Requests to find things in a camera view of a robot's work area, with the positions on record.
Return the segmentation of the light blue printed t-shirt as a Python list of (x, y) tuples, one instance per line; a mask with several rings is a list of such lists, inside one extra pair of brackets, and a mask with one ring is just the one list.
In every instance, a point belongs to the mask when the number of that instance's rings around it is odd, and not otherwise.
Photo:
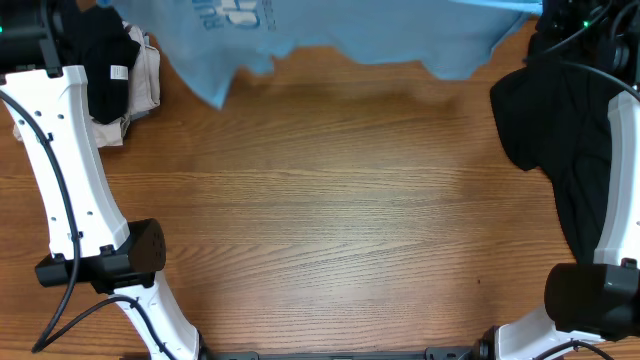
[(155, 36), (191, 88), (220, 108), (236, 71), (273, 70), (299, 47), (329, 46), (367, 65), (418, 61), (466, 80), (543, 10), (542, 0), (104, 0)]

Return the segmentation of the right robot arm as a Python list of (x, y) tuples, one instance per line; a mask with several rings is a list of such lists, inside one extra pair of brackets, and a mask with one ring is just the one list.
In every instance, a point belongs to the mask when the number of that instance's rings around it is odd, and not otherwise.
[(538, 21), (490, 100), (502, 147), (550, 180), (573, 261), (542, 305), (487, 331), (477, 359), (560, 359), (639, 333), (639, 5), (515, 1)]

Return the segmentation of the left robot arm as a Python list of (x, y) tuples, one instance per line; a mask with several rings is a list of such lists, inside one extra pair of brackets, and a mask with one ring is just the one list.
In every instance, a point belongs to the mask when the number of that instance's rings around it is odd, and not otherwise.
[(1, 100), (21, 132), (47, 215), (49, 255), (35, 268), (44, 287), (65, 286), (36, 340), (38, 353), (70, 330), (57, 326), (75, 286), (89, 283), (129, 318), (153, 359), (205, 359), (202, 335), (167, 282), (166, 244), (155, 219), (129, 222), (109, 188), (92, 131), (84, 35), (72, 1), (1, 4)]

